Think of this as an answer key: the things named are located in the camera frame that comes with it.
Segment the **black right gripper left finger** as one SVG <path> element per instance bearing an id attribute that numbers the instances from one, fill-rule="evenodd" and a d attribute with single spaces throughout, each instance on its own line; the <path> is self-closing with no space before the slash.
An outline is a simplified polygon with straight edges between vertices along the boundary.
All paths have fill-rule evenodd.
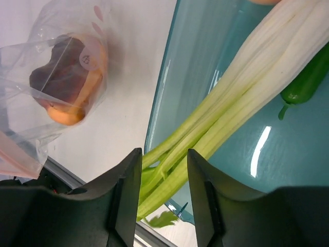
<path id="1" fill-rule="evenodd" d="M 67 194 L 1 187 L 1 246 L 132 246 L 142 150 Z"/>

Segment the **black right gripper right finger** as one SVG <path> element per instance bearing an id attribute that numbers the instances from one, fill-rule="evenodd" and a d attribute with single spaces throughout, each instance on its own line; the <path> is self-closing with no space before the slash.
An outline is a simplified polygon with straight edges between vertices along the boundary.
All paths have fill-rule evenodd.
<path id="1" fill-rule="evenodd" d="M 198 246 L 328 246 L 328 187 L 252 189 L 187 153 Z"/>

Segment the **toy peach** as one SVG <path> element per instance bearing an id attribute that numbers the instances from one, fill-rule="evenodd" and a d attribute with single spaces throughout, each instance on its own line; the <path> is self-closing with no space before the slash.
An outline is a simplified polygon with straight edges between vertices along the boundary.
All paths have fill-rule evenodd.
<path id="1" fill-rule="evenodd" d="M 258 5 L 276 5 L 281 0 L 249 0 L 249 1 Z"/>

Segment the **green chili pepper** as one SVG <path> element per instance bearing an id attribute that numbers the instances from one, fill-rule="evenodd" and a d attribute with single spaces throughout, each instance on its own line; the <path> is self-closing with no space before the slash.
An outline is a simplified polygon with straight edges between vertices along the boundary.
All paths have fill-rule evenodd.
<path id="1" fill-rule="evenodd" d="M 283 107 L 278 113 L 278 119 L 283 120 L 290 107 L 309 101 L 327 73 L 328 44 L 316 53 L 298 76 L 280 93 Z"/>

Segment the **orange papaya slice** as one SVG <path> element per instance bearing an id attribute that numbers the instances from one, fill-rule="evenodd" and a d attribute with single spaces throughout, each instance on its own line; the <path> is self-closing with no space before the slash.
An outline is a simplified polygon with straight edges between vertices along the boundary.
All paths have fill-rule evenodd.
<path id="1" fill-rule="evenodd" d="M 81 122 L 94 105 L 107 69 L 105 47 L 92 36 L 58 36 L 47 64 L 32 71 L 30 86 L 48 116 L 65 126 Z"/>

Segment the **clear zip top bag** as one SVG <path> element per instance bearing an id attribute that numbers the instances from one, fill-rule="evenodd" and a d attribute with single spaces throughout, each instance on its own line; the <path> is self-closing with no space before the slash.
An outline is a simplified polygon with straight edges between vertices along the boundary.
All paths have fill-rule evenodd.
<path id="1" fill-rule="evenodd" d="M 36 179 L 47 146 L 107 89 L 109 1 L 50 1 L 28 40 L 1 48 L 1 174 Z"/>

